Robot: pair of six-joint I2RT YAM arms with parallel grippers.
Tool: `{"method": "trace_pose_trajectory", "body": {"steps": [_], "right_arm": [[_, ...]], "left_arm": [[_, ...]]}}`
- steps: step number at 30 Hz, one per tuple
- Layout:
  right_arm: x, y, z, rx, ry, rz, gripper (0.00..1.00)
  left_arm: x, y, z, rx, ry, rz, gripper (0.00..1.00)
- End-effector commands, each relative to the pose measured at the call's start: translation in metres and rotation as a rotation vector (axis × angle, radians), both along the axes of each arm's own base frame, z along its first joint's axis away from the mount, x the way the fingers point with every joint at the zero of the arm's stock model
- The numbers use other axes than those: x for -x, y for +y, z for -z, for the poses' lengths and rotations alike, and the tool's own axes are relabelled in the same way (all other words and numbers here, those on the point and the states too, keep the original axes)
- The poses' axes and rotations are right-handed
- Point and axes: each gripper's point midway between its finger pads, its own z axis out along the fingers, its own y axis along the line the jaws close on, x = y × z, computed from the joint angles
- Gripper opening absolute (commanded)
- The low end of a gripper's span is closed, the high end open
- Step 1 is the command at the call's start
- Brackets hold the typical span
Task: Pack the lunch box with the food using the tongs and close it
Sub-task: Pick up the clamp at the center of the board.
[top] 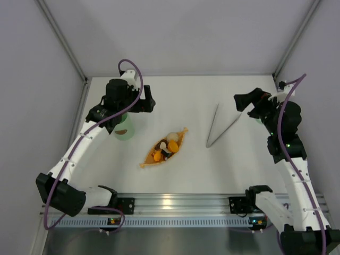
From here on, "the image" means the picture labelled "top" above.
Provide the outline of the white round food piece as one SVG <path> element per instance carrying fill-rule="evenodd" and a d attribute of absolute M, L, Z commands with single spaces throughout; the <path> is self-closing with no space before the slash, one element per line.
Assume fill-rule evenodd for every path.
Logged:
<path fill-rule="evenodd" d="M 178 142 L 179 135 L 176 132 L 171 132 L 167 135 L 166 139 L 167 139 L 168 142 L 170 142 L 172 140 L 175 141 L 175 142 Z"/>

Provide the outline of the orange round food slice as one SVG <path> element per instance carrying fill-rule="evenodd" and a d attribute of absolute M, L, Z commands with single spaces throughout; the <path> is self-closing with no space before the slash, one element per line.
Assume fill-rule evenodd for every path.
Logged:
<path fill-rule="evenodd" d="M 179 151 L 179 146 L 176 141 L 171 140 L 168 142 L 168 150 L 172 153 L 177 153 Z"/>

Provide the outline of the orange yellow food piece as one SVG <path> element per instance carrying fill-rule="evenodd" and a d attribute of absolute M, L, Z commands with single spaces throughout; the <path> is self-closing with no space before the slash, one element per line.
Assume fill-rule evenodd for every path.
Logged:
<path fill-rule="evenodd" d="M 155 162 L 159 162 L 162 159 L 162 152 L 161 151 L 155 152 L 153 159 Z"/>

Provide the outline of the metal tongs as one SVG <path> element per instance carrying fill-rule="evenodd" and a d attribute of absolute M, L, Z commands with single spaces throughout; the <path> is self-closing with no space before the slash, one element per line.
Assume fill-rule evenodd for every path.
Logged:
<path fill-rule="evenodd" d="M 218 129 L 218 121 L 217 121 L 217 117 L 219 115 L 218 111 L 219 111 L 219 106 L 220 103 L 217 103 L 216 107 L 215 107 L 215 111 L 212 117 L 212 122 L 210 125 L 210 129 L 207 135 L 207 140 L 206 140 L 206 148 L 209 149 L 211 148 L 228 130 L 230 130 L 232 128 L 232 126 L 234 124 L 237 123 L 237 121 L 240 119 L 240 117 L 242 116 L 242 112 L 240 112 L 231 122 L 230 124 L 224 128 L 219 135 L 215 135 L 215 132 Z"/>

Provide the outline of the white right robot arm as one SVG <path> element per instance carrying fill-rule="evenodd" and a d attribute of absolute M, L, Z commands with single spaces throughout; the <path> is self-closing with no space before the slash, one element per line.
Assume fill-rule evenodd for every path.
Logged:
<path fill-rule="evenodd" d="M 260 88 L 234 95 L 236 109 L 261 120 L 269 132 L 267 148 L 286 187 L 290 204 L 284 206 L 267 185 L 251 186 L 246 196 L 276 227 L 285 254 L 329 254 L 339 245 L 339 230 L 324 216 L 313 189 L 307 153 L 297 134 L 302 120 L 298 104 Z"/>

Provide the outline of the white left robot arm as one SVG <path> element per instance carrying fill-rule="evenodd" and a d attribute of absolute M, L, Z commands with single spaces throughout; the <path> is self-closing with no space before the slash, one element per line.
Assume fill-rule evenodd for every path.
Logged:
<path fill-rule="evenodd" d="M 65 155 L 47 173 L 40 173 L 36 185 L 43 203 L 68 216 L 84 209 L 105 210 L 117 205 L 114 189 L 99 185 L 80 189 L 77 185 L 90 158 L 122 122 L 127 112 L 150 113 L 155 101 L 149 85 L 136 87 L 140 72 L 127 70 L 109 80 L 100 103 L 91 108 L 76 139 Z"/>

